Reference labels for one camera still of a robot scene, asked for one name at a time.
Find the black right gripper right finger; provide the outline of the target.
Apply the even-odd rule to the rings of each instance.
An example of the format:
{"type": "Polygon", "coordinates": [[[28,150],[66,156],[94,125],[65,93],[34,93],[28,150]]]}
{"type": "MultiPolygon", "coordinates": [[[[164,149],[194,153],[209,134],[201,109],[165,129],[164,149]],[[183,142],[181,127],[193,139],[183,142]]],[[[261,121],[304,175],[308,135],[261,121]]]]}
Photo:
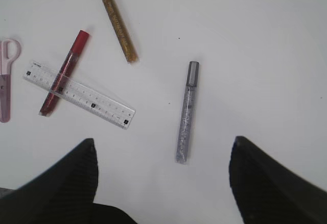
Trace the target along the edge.
{"type": "Polygon", "coordinates": [[[244,223],[326,223],[326,191],[237,136],[229,184],[244,223]]]}

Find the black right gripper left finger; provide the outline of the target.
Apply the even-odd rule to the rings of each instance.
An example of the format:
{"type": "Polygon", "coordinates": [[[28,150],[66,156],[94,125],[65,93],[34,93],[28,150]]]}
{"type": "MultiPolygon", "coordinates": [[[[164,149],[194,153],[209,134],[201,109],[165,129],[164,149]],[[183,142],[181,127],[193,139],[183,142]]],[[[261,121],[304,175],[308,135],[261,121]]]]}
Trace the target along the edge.
{"type": "Polygon", "coordinates": [[[123,210],[94,202],[95,143],[87,138],[47,171],[1,196],[1,223],[135,223],[123,210]]]}

